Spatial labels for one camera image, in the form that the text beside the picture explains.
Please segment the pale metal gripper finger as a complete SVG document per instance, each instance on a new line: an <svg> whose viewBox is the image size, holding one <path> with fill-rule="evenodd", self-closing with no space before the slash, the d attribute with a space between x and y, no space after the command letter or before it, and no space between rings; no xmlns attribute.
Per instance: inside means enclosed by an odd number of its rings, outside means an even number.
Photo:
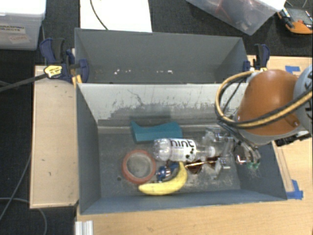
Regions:
<svg viewBox="0 0 313 235"><path fill-rule="evenodd" d="M201 141L207 156L230 156L234 148L233 137L220 129L206 129Z"/></svg>
<svg viewBox="0 0 313 235"><path fill-rule="evenodd" d="M215 161L215 165L214 165L214 173L212 176L213 180L217 180L220 176L220 174L224 171L228 171L230 170L231 166L230 166L230 162L229 159L227 158L217 158L217 160Z"/></svg>

